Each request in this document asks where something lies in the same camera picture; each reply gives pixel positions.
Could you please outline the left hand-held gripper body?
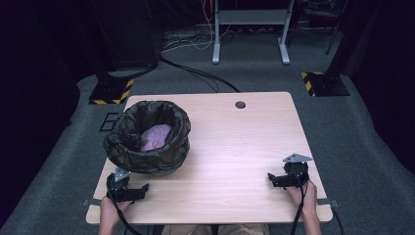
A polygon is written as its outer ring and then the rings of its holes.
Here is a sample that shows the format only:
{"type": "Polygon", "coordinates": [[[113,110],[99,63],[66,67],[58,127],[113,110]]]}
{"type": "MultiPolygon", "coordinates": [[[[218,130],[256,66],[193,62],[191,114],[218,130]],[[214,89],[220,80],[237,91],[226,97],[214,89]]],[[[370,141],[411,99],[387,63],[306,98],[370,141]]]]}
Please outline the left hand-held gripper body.
{"type": "Polygon", "coordinates": [[[107,196],[116,202],[135,201],[133,191],[128,189],[130,172],[117,167],[107,177],[107,196]]]}

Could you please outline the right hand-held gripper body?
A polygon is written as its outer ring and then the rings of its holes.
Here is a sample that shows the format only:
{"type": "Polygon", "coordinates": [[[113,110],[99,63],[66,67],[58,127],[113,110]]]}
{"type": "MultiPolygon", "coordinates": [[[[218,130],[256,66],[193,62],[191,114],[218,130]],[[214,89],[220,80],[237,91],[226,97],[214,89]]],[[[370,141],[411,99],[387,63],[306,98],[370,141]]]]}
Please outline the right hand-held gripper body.
{"type": "Polygon", "coordinates": [[[312,157],[291,154],[283,160],[283,169],[286,172],[285,187],[301,187],[309,180],[308,162],[312,161],[312,157]]]}

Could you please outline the person's left hand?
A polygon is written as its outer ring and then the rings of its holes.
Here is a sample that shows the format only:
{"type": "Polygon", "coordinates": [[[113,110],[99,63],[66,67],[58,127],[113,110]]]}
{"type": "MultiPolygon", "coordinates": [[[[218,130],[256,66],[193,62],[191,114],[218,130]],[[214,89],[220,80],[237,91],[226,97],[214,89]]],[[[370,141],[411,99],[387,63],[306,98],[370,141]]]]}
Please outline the person's left hand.
{"type": "Polygon", "coordinates": [[[119,221],[120,218],[113,201],[107,196],[103,197],[100,205],[100,229],[114,229],[119,221]]]}

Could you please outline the person's right hand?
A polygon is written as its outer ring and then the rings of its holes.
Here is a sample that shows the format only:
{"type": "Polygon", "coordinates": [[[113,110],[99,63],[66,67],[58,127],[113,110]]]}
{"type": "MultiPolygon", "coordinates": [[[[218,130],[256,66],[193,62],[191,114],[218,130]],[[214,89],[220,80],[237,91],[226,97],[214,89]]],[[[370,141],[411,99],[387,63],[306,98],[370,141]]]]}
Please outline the person's right hand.
{"type": "Polygon", "coordinates": [[[311,180],[301,187],[287,187],[286,191],[296,206],[302,206],[301,215],[304,220],[317,218],[317,190],[311,180]]]}

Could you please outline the trash bin with black bag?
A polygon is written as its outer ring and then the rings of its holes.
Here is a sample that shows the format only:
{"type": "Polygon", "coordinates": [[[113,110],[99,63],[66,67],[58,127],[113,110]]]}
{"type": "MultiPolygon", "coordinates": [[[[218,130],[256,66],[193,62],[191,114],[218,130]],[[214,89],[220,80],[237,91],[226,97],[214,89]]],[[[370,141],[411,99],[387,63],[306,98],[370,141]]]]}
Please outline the trash bin with black bag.
{"type": "Polygon", "coordinates": [[[170,101],[140,101],[128,108],[104,139],[108,159],[125,170],[160,174],[182,166],[190,150],[191,122],[187,113],[170,101]],[[141,151],[141,135],[152,126],[171,127],[165,145],[141,151]]]}

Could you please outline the crumpled purple plastic wrapper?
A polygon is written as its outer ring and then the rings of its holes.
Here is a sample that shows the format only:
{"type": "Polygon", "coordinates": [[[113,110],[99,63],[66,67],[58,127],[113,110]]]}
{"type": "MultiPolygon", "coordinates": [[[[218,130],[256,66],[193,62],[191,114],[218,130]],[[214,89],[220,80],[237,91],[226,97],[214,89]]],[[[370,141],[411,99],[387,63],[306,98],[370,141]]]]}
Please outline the crumpled purple plastic wrapper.
{"type": "Polygon", "coordinates": [[[153,151],[165,145],[165,139],[171,127],[167,124],[158,124],[146,130],[140,137],[141,151],[153,151]]]}

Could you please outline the black stand with striped base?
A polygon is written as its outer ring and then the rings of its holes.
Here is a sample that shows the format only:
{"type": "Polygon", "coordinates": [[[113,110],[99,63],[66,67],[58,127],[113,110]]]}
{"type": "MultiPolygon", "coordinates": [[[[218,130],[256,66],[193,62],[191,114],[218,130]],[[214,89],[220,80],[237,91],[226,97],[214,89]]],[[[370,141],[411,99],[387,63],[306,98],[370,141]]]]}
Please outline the black stand with striped base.
{"type": "Polygon", "coordinates": [[[134,82],[131,77],[113,76],[107,71],[96,76],[98,81],[89,97],[89,103],[93,105],[122,104],[134,82]]]}
{"type": "Polygon", "coordinates": [[[343,38],[334,54],[330,66],[324,72],[304,72],[302,79],[307,92],[313,97],[348,96],[349,92],[341,80],[341,72],[351,55],[352,48],[356,44],[353,38],[355,20],[351,12],[354,8],[349,2],[344,2],[339,15],[338,28],[343,30],[343,38]]]}

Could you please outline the black cabinet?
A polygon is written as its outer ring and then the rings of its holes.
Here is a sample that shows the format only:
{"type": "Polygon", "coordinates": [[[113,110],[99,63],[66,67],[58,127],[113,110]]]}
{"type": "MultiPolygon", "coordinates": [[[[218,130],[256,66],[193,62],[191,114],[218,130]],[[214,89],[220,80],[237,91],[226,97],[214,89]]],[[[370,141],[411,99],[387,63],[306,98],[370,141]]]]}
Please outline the black cabinet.
{"type": "Polygon", "coordinates": [[[116,69],[158,65],[163,40],[157,0],[88,0],[116,69]]]}

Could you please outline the white metal desk frame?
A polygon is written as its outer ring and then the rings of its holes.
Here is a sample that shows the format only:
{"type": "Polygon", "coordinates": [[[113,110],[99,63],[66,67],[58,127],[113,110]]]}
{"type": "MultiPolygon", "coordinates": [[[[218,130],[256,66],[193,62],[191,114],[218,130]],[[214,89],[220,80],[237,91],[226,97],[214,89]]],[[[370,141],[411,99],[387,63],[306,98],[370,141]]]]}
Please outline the white metal desk frame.
{"type": "Polygon", "coordinates": [[[290,27],[295,0],[288,0],[285,9],[276,10],[220,10],[219,0],[214,0],[214,47],[212,63],[220,62],[220,27],[222,25],[281,25],[283,31],[277,38],[283,65],[290,63],[286,38],[290,27]]]}

